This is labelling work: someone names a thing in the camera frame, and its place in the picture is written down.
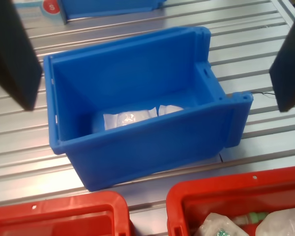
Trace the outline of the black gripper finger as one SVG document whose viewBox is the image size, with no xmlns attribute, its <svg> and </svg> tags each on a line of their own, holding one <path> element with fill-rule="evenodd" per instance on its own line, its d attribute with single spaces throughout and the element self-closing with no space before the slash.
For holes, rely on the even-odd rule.
<svg viewBox="0 0 295 236">
<path fill-rule="evenodd" d="M 26 111 L 35 106 L 42 67 L 10 0 L 0 0 L 0 86 Z"/>
<path fill-rule="evenodd" d="M 295 106 L 295 22 L 270 70 L 273 91 L 280 112 Z"/>
</svg>

